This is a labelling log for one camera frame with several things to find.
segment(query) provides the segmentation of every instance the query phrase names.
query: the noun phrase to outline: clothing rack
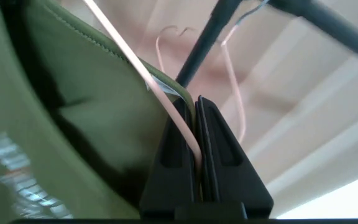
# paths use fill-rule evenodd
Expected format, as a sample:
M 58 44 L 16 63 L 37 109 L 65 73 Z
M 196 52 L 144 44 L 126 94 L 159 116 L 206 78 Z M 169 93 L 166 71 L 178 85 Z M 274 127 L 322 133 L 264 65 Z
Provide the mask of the clothing rack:
M 219 0 L 211 17 L 198 38 L 176 81 L 187 87 L 197 69 L 215 43 L 223 27 L 229 22 L 242 0 Z M 269 6 L 280 11 L 303 17 L 317 28 L 358 54 L 358 28 L 315 0 L 270 0 Z

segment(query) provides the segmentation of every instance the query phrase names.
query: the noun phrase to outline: white backdrop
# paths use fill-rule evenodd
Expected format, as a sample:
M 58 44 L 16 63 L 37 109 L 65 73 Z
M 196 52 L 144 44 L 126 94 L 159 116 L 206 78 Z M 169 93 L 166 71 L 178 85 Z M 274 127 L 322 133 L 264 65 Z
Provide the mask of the white backdrop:
M 98 0 L 136 54 L 158 66 L 155 39 L 167 74 L 177 76 L 217 0 Z M 63 6 L 101 32 L 82 1 Z M 322 1 L 358 27 L 358 0 Z M 224 29 L 258 4 L 244 1 Z M 241 143 L 275 200 L 272 217 L 358 179 L 358 56 L 301 19 L 262 8 L 229 42 L 247 115 Z M 218 46 L 188 87 L 221 109 L 237 133 L 238 117 Z

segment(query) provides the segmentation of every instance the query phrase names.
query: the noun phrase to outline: green garment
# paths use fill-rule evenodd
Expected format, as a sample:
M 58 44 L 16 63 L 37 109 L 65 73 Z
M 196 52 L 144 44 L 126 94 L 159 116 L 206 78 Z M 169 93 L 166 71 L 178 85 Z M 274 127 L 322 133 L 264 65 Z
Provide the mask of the green garment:
M 0 223 L 137 218 L 166 118 L 111 39 L 54 1 L 0 0 Z

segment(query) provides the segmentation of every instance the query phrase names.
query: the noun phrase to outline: olive green fabric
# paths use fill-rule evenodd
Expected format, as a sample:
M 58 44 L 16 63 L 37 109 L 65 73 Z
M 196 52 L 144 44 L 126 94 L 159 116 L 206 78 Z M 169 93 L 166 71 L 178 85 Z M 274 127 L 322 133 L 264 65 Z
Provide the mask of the olive green fabric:
M 0 140 L 9 145 L 0 152 L 14 146 L 25 155 L 23 172 L 74 218 L 137 218 L 166 112 L 114 42 L 58 4 L 1 2 Z M 186 90 L 145 65 L 194 115 Z M 1 163 L 6 223 L 24 210 L 14 206 L 17 184 L 1 181 L 16 173 Z

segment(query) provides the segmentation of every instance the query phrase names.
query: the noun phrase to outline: white print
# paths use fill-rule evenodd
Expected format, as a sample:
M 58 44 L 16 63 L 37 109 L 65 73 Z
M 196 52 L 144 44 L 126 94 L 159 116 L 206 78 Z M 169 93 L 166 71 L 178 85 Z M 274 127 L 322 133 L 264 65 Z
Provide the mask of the white print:
M 0 134 L 0 164 L 7 174 L 0 182 L 12 190 L 13 210 L 23 218 L 73 218 L 70 211 L 58 199 L 50 196 L 37 183 L 30 171 L 30 159 L 20 147 Z

